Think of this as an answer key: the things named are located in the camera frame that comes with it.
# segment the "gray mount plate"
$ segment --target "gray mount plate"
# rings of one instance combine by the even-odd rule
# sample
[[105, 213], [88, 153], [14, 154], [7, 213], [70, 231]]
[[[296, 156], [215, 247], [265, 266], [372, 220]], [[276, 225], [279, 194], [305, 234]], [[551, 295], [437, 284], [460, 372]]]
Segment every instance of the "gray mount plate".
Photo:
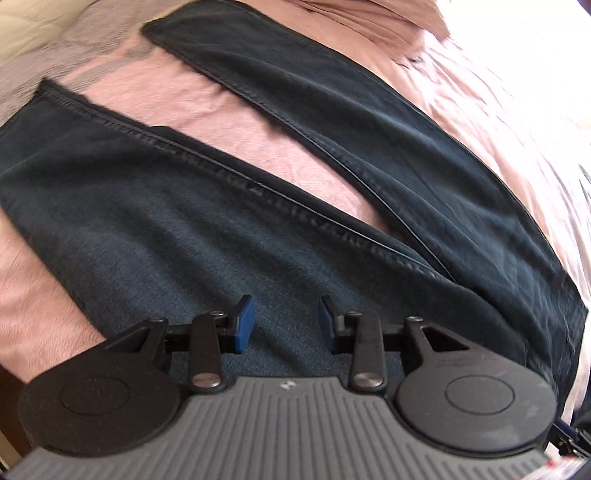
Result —
[[37, 448], [7, 478], [515, 480], [546, 462], [538, 449], [503, 459], [439, 451], [407, 432], [383, 399], [354, 394], [337, 378], [242, 377], [220, 394], [191, 397], [141, 447], [103, 458]]

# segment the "bed sheet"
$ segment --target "bed sheet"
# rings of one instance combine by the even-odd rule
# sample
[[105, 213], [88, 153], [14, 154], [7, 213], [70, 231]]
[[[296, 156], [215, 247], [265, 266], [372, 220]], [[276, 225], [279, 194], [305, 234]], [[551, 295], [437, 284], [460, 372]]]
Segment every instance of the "bed sheet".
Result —
[[[1, 69], [0, 122], [26, 101], [42, 75], [49, 74], [98, 104], [199, 138], [382, 228], [371, 206], [320, 160], [283, 136], [233, 94], [141, 38], [138, 24], [178, 1], [152, 5], [155, 3], [146, 2], [148, 11], [140, 14], [128, 11], [127, 17], [123, 15], [125, 21], [119, 21], [102, 38], [95, 37], [90, 47], [64, 41], [40, 52], [45, 55], [17, 59], [11, 64], [11, 72]], [[572, 123], [517, 101], [498, 77], [453, 40], [441, 44], [427, 36], [427, 49], [419, 61], [401, 66], [366, 37], [287, 0], [246, 3], [363, 65], [469, 147], [523, 202], [589, 307], [591, 148]], [[96, 26], [94, 30], [89, 27], [98, 18], [98, 7], [106, 11], [109, 4], [112, 14], [122, 8], [114, 0], [102, 0], [83, 15], [67, 39], [96, 35]], [[74, 59], [66, 61], [64, 52], [72, 44], [76, 45]], [[17, 80], [23, 72], [25, 77]], [[8, 80], [5, 73], [11, 76]], [[220, 135], [228, 128], [233, 132], [231, 142], [228, 136]], [[94, 345], [101, 337], [5, 216], [0, 223], [5, 239], [0, 279], [7, 285], [11, 283], [10, 297], [0, 299], [0, 362], [29, 380], [51, 364]], [[20, 277], [15, 277], [16, 259], [19, 270], [24, 272]], [[566, 420], [586, 391], [591, 366], [589, 330], [584, 337], [576, 383], [563, 412]], [[40, 331], [52, 333], [41, 338]]]
[[591, 142], [591, 16], [576, 0], [453, 0], [443, 11], [512, 92], [565, 115]]

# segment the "black round pad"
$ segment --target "black round pad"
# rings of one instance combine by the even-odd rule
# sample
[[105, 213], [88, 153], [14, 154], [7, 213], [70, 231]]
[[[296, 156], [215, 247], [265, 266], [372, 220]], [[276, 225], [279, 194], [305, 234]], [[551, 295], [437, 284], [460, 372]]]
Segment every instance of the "black round pad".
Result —
[[434, 355], [402, 381], [396, 409], [419, 434], [461, 452], [495, 454], [540, 443], [555, 419], [554, 392], [535, 372], [481, 353]]
[[178, 386], [146, 358], [95, 349], [33, 379], [19, 413], [34, 445], [97, 456], [153, 438], [180, 403]]

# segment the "metal screw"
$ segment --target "metal screw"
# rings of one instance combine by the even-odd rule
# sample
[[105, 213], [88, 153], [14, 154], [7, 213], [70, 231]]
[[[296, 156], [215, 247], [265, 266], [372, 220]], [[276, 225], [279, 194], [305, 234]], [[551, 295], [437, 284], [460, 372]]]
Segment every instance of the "metal screw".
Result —
[[201, 374], [194, 375], [191, 379], [191, 383], [200, 388], [213, 388], [222, 383], [222, 379], [217, 374], [203, 372]]
[[355, 374], [353, 381], [359, 388], [375, 388], [384, 383], [384, 379], [382, 377], [371, 372], [361, 372]]

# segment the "small logo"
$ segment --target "small logo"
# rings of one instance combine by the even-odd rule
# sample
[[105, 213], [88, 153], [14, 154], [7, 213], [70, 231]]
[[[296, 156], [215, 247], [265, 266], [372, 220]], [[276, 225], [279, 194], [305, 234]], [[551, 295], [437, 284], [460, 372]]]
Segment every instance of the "small logo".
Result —
[[294, 382], [293, 380], [288, 380], [287, 382], [281, 382], [279, 384], [279, 386], [283, 389], [283, 390], [293, 390], [295, 387], [297, 387], [297, 383]]

